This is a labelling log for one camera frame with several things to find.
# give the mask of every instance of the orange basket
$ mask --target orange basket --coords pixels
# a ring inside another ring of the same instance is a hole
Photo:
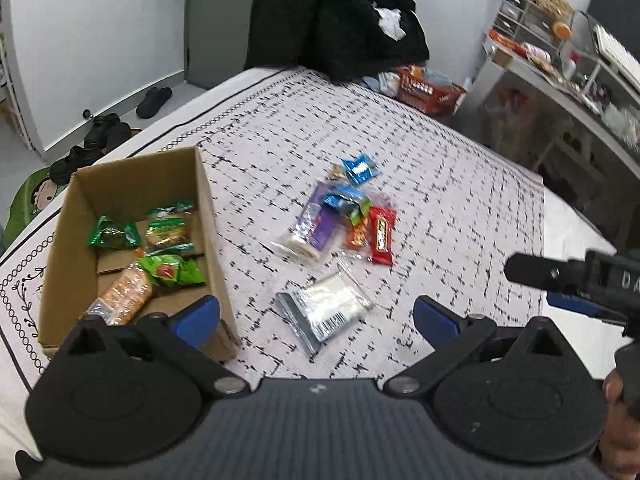
[[[453,85],[451,90],[434,86],[420,77],[411,75],[408,69],[399,68],[400,88],[396,99],[402,101],[423,114],[444,115],[451,114],[456,103],[466,90],[462,86]]]

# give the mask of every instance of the black and white patterned blanket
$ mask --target black and white patterned blanket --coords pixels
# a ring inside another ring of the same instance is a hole
[[[539,177],[411,108],[306,69],[271,72],[223,98],[219,89],[209,94],[215,102],[198,113],[185,118],[178,110],[162,124],[180,124],[162,132],[149,128],[116,153],[201,147],[243,344],[228,366],[253,385],[264,375],[382,379],[397,373],[431,351],[412,321],[421,294],[499,324],[523,324],[542,312],[540,293],[512,288],[502,273],[514,251],[542,254]],[[336,256],[305,267],[273,254],[269,241],[293,224],[331,164],[360,152],[383,170],[370,186],[396,203],[394,266],[354,266],[376,308],[309,360],[273,295],[333,272]],[[47,365],[36,338],[57,214],[52,204],[0,266],[2,341],[27,390]]]

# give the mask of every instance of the purple wrapper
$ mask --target purple wrapper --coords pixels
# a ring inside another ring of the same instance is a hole
[[[324,182],[316,186],[294,229],[295,236],[318,251],[324,249],[340,223],[340,213],[322,203],[333,188]]]

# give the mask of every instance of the shoe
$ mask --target shoe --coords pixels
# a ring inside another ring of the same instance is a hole
[[[49,178],[58,186],[66,186],[79,168],[92,165],[102,157],[102,152],[97,148],[81,148],[73,146],[65,158],[54,162],[49,168]]]
[[[142,102],[136,108],[136,113],[141,119],[150,119],[158,113],[162,105],[167,102],[174,92],[168,87],[150,88],[142,99]]]
[[[127,123],[118,123],[107,131],[105,153],[110,153],[131,138],[131,128]]]
[[[117,114],[98,115],[94,117],[94,125],[84,137],[84,146],[101,150],[107,145],[107,131],[120,122]]]

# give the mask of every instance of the orange candy wrapper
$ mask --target orange candy wrapper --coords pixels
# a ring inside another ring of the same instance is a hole
[[[356,226],[350,226],[344,239],[344,248],[350,251],[359,251],[367,245],[367,229],[369,218],[365,218]]]

